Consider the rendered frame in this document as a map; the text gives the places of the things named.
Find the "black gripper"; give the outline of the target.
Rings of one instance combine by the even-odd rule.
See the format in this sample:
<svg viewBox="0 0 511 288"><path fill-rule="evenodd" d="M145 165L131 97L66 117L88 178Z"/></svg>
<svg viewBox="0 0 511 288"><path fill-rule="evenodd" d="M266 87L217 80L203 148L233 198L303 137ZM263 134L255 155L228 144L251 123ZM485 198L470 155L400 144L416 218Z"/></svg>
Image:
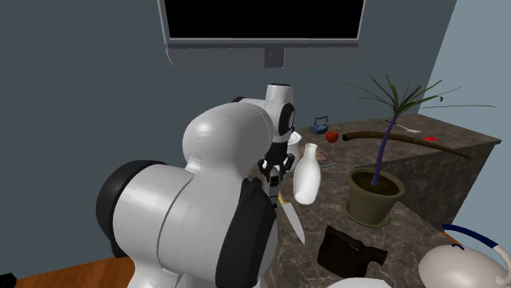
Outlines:
<svg viewBox="0 0 511 288"><path fill-rule="evenodd" d="M266 153L266 159L259 160L257 165L260 173L270 178L271 170L275 165L280 165L281 174L291 171L295 158L293 154L287 153L287 142L273 142Z"/></svg>

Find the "white cup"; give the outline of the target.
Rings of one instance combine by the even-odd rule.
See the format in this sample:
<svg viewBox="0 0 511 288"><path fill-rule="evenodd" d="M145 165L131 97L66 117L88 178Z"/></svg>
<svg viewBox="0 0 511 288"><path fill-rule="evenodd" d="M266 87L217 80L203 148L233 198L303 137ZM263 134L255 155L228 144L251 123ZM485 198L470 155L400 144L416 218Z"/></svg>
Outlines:
<svg viewBox="0 0 511 288"><path fill-rule="evenodd" d="M287 153L293 154L295 161L299 161L301 158L301 150L299 147L300 140L301 135L297 131L294 131L287 142Z"/></svg>

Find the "white bottle vase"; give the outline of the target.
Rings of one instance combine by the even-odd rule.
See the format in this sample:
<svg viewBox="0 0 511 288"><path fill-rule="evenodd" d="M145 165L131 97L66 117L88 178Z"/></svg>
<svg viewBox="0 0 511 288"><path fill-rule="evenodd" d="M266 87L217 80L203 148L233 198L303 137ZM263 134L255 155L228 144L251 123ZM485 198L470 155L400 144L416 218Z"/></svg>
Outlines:
<svg viewBox="0 0 511 288"><path fill-rule="evenodd" d="M293 178L293 193L301 205L314 203L321 183L321 171L316 159L317 145L307 143L305 153L296 166Z"/></svg>

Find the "brown book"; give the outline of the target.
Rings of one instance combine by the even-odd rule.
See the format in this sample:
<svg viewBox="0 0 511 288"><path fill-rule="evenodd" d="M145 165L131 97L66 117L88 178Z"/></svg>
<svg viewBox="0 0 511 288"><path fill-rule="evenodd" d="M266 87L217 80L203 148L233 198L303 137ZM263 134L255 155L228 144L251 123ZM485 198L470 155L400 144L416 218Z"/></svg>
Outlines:
<svg viewBox="0 0 511 288"><path fill-rule="evenodd" d="M336 165L336 161L320 147L317 146L314 151L315 159L318 162L320 168L327 168ZM300 146L300 152L302 158L306 158L306 161L310 161L310 156L305 155L305 146Z"/></svg>

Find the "blue flat iron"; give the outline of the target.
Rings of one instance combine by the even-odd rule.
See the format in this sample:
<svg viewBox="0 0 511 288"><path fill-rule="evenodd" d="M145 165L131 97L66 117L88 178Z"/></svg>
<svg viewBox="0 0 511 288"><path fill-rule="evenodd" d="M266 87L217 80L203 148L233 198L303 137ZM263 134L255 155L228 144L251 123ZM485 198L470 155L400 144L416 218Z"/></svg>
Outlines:
<svg viewBox="0 0 511 288"><path fill-rule="evenodd" d="M310 131L316 135L325 134L328 131L328 116L315 117L314 122L310 125Z"/></svg>

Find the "potted plant in green pot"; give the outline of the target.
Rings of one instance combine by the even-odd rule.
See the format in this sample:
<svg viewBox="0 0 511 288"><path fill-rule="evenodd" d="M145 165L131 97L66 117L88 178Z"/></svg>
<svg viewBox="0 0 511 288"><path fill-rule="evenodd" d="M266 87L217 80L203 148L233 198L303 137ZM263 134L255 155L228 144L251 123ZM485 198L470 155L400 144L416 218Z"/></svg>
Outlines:
<svg viewBox="0 0 511 288"><path fill-rule="evenodd" d="M374 142L374 151L362 151L359 156L374 156L373 164L352 168L346 176L349 196L347 213L367 227L383 227L390 222L391 209L402 203L434 228L451 224L466 200L470 189L482 171L498 138L461 128L421 115L412 110L428 108L429 101L438 100L443 107L443 93L430 94L428 88L407 86L397 89L392 81L379 84L380 94L367 92L365 99L379 101L391 109L385 125L375 132L384 132L383 139L363 138L348 142ZM409 133L394 125L422 131ZM439 151L425 146L387 140L390 133L416 137L438 137L437 142L465 155Z"/></svg>

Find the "long brown stick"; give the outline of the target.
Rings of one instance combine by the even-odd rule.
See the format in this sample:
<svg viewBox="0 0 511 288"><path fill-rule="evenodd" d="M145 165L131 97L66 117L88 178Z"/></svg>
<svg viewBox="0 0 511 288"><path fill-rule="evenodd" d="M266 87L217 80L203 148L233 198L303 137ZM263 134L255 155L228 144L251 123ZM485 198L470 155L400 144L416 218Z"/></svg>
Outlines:
<svg viewBox="0 0 511 288"><path fill-rule="evenodd" d="M383 139L384 136L385 136L384 132L357 131L357 132L344 133L341 136L341 139L343 141L347 142L350 140L363 139L363 138ZM465 155L465 154L458 152L454 149L451 149L447 146L442 146L440 144L428 142L426 140L418 139L416 137L409 137L409 136L405 136L405 135L390 133L387 136L387 140L406 142L406 143L410 143L410 144L414 144L414 145L418 145L418 146L425 146L425 147L429 147L429 148L436 149L439 151L444 151L444 152L450 153L452 155L459 155L464 158L468 158L468 155Z"/></svg>

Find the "grey monitor with black screen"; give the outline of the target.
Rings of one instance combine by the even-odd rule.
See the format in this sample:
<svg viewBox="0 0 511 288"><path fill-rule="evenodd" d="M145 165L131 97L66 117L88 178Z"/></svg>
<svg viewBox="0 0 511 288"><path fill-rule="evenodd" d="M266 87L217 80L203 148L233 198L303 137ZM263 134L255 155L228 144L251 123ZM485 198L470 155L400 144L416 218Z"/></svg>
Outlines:
<svg viewBox="0 0 511 288"><path fill-rule="evenodd" d="M345 65L367 0L157 0L165 52L181 70Z"/></svg>

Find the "white plate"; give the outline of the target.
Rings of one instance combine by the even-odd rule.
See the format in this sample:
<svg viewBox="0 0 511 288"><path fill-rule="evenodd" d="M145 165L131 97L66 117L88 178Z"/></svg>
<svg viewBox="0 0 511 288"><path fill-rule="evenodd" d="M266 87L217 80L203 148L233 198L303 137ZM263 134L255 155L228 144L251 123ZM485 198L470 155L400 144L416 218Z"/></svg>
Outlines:
<svg viewBox="0 0 511 288"><path fill-rule="evenodd" d="M392 288L392 287L382 279L351 277L332 283L330 286L327 286L326 288Z"/></svg>

